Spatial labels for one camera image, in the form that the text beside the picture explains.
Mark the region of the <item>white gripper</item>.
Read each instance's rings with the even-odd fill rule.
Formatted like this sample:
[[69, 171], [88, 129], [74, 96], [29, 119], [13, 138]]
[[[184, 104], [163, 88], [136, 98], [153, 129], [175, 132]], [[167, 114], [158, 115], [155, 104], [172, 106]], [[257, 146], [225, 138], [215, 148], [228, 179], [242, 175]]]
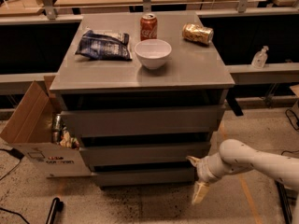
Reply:
[[203, 159], [187, 156], [186, 159], [196, 167], [198, 181], [194, 183], [192, 204], [199, 204], [209, 191], [208, 183], [215, 183], [221, 179], [221, 158], [218, 154], [205, 156]]

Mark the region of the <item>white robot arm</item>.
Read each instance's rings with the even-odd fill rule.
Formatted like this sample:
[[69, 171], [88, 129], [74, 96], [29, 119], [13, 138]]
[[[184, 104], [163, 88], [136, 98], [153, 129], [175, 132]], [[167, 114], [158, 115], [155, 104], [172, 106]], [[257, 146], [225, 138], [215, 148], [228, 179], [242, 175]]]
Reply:
[[225, 175], [251, 170], [258, 171], [278, 183], [299, 192], [299, 160], [253, 149], [235, 139], [223, 141], [219, 151], [204, 158], [187, 156], [196, 169], [198, 180], [194, 183], [192, 204], [205, 198], [209, 185]]

